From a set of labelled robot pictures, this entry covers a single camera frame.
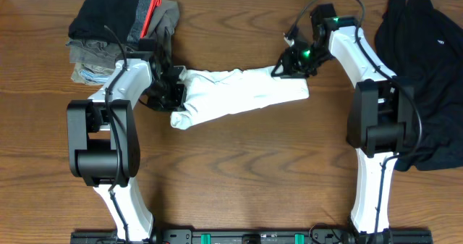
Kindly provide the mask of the white t-shirt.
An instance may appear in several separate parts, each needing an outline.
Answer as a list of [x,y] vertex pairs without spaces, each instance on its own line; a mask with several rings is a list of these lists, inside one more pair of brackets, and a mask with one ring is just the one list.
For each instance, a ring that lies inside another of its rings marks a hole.
[[173,128],[186,130],[228,114],[307,99],[307,81],[272,77],[272,66],[231,71],[184,70],[180,82],[187,95],[184,109],[171,113]]

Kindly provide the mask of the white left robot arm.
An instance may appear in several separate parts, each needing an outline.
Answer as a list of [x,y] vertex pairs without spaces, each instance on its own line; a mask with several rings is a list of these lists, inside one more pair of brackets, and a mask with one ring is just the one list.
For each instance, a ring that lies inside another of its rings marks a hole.
[[141,196],[136,175],[140,144],[133,110],[145,106],[159,112],[184,110],[187,89],[180,83],[183,66],[155,38],[143,38],[138,49],[123,51],[114,73],[85,100],[67,106],[69,168],[105,202],[116,229],[83,232],[71,243],[155,243],[154,217]]

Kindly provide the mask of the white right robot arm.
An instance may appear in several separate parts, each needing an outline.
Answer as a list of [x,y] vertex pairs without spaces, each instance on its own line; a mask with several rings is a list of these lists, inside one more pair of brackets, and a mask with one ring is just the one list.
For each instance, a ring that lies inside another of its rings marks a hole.
[[350,222],[356,243],[390,243],[388,202],[394,166],[412,138],[417,108],[412,88],[371,49],[354,17],[313,17],[313,43],[296,25],[284,34],[287,48],[271,74],[282,78],[315,75],[335,59],[354,95],[347,119],[347,142],[357,154],[357,189]]

